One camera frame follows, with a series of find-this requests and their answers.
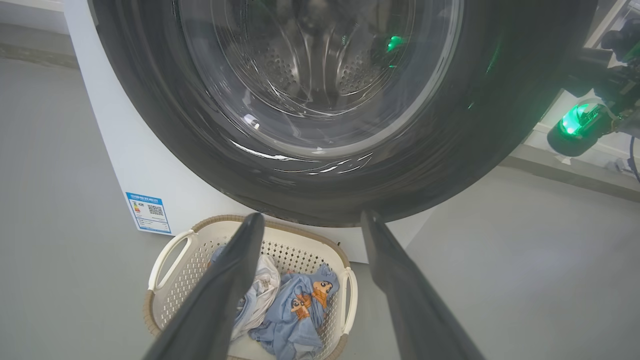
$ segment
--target washing machine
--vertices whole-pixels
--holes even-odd
[[[366,262],[362,210],[407,246],[540,120],[595,7],[68,0],[65,16],[138,229],[260,211]]]

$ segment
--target laundry basket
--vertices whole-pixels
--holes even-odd
[[[209,258],[214,250],[231,239],[243,220],[244,217],[235,215],[208,218],[191,230],[174,237],[164,247],[151,271],[143,306],[145,323],[154,336],[160,334],[207,270]],[[184,248],[166,275],[158,282],[160,270],[169,254],[184,241]],[[338,358],[347,343],[358,305],[358,283],[345,253],[327,238],[268,221],[260,251],[262,254],[273,256],[281,274],[311,274],[322,263],[326,263],[335,272],[340,289],[328,301],[329,312],[323,326],[318,329],[324,347],[316,358]],[[229,359],[275,358],[249,336],[243,336],[231,343],[228,354]]]

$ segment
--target glowing green light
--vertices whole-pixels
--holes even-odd
[[[403,42],[404,40],[401,37],[392,36],[391,39],[389,40],[389,44],[387,44],[387,52],[388,53],[392,52],[396,47],[401,45]]]
[[[576,105],[569,110],[569,112],[562,117],[560,130],[568,135],[579,135],[577,131],[585,125],[580,123],[580,119],[582,118],[582,114],[584,114],[584,110],[588,107],[589,104]]]

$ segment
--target clothes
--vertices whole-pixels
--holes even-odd
[[[277,360],[312,359],[323,347],[317,328],[328,311],[327,300],[338,289],[338,278],[326,264],[312,275],[282,276],[280,293],[262,325],[249,336]]]
[[[211,263],[215,263],[223,252],[225,245],[218,247],[211,254]],[[280,273],[271,255],[260,255],[249,291],[238,302],[234,327],[231,330],[231,341],[244,335],[250,329],[258,327],[273,303],[280,288]]]

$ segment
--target floor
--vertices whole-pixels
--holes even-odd
[[[141,358],[148,274],[169,238],[136,230],[77,70],[0,59],[0,83],[0,358]],[[399,359],[384,294],[353,268],[341,358]]]

